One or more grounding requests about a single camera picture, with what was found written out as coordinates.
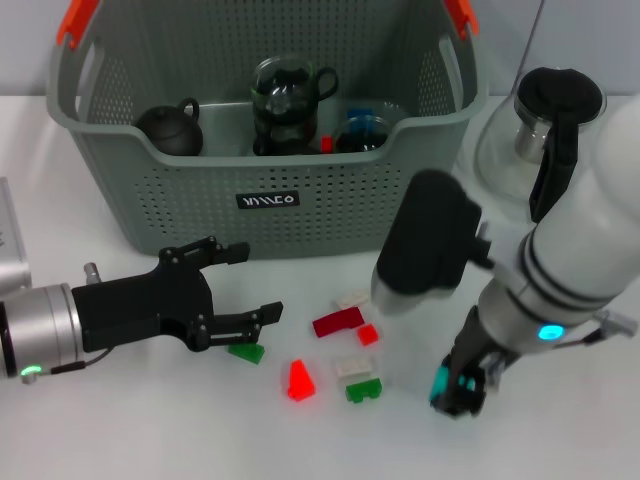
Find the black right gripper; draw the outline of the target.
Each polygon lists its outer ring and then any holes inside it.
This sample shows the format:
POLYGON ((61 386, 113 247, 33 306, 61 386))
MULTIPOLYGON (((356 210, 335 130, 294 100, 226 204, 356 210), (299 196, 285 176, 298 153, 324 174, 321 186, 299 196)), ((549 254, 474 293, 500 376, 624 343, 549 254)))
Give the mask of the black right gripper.
POLYGON ((456 415, 456 400, 449 390, 450 371, 465 373, 462 386, 467 410, 472 416, 477 416, 486 398, 486 375, 480 367, 489 355, 502 353, 503 349, 481 323, 478 307, 473 306, 454 340, 449 368, 439 367, 436 370, 429 394, 431 407, 443 414, 456 415))

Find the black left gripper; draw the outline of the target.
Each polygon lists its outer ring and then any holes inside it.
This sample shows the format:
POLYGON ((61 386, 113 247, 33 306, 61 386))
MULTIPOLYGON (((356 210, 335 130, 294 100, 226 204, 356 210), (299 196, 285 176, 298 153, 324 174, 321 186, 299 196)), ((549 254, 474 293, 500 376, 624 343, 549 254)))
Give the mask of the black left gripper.
POLYGON ((182 341, 193 352, 256 344, 264 327, 279 322, 283 304, 213 314, 211 290, 201 273, 210 265, 244 263, 249 254, 246 242, 224 246, 206 237, 163 249, 157 266, 146 274, 74 288, 84 351, 162 335, 182 341))

